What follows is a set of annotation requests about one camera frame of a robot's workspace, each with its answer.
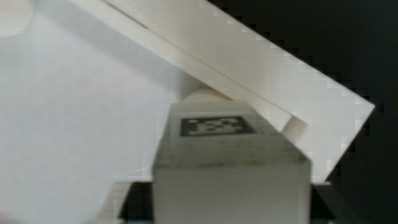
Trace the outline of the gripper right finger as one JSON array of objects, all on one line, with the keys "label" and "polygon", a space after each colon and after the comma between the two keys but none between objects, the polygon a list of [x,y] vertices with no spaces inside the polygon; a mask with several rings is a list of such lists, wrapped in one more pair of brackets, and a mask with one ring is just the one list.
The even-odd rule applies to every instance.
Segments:
[{"label": "gripper right finger", "polygon": [[356,214],[329,182],[312,188],[310,224],[354,224]]}]

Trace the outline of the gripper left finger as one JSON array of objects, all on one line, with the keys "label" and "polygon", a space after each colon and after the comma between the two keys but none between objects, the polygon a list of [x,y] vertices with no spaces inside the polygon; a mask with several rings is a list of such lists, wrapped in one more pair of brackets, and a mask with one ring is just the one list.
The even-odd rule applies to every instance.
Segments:
[{"label": "gripper left finger", "polygon": [[154,183],[122,182],[116,185],[114,224],[155,224]]}]

